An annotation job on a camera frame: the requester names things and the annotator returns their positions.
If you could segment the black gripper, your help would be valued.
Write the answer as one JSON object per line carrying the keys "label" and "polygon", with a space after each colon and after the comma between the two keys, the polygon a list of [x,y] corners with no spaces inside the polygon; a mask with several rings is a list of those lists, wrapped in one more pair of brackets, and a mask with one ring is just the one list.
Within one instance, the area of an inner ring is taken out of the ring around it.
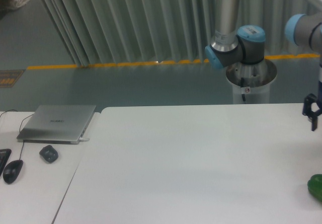
{"label": "black gripper", "polygon": [[[312,110],[312,105],[315,104],[318,106],[316,111]],[[317,96],[310,93],[304,98],[302,115],[307,116],[311,122],[311,130],[315,131],[318,125],[318,117],[321,115],[322,108],[322,81],[318,82],[318,93]]]}

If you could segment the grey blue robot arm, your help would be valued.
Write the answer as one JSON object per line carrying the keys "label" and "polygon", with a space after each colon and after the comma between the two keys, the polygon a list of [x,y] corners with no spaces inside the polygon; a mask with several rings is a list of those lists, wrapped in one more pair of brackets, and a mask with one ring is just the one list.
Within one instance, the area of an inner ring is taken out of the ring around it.
{"label": "grey blue robot arm", "polygon": [[[264,29],[244,25],[236,31],[239,0],[216,0],[216,6],[219,16],[215,16],[215,34],[205,47],[210,64],[217,69],[227,67],[226,79],[232,85],[235,104],[269,103],[270,85],[277,76],[277,68],[264,59]],[[318,95],[307,95],[302,108],[302,115],[315,131],[321,115],[321,12],[292,16],[284,33],[289,42],[320,54]]]}

